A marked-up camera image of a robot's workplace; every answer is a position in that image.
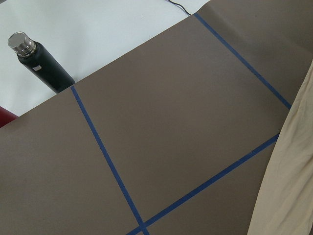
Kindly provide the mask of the beige long-sleeve printed shirt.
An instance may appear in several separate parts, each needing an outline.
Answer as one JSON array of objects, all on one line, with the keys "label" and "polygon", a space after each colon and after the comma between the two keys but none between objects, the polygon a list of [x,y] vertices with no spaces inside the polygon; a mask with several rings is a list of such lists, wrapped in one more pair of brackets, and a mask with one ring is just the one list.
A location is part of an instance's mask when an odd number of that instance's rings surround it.
[{"label": "beige long-sleeve printed shirt", "polygon": [[313,226],[313,69],[292,104],[266,168],[249,235],[308,235]]}]

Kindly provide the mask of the black water bottle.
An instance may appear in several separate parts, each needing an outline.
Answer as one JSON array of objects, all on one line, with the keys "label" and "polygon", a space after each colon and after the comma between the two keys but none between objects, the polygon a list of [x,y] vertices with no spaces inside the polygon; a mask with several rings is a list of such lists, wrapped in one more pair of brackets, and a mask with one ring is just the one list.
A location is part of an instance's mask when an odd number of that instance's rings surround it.
[{"label": "black water bottle", "polygon": [[8,46],[16,53],[19,62],[55,93],[75,84],[74,79],[46,50],[24,32],[16,32],[8,39]]}]

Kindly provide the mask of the red bottle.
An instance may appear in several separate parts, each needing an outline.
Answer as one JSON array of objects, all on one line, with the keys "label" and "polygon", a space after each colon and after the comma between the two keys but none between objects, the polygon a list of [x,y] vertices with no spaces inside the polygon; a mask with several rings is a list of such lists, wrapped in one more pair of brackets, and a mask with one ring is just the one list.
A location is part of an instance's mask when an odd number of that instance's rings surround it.
[{"label": "red bottle", "polygon": [[17,118],[17,115],[13,114],[3,107],[0,107],[0,128],[12,122],[13,120],[16,120]]}]

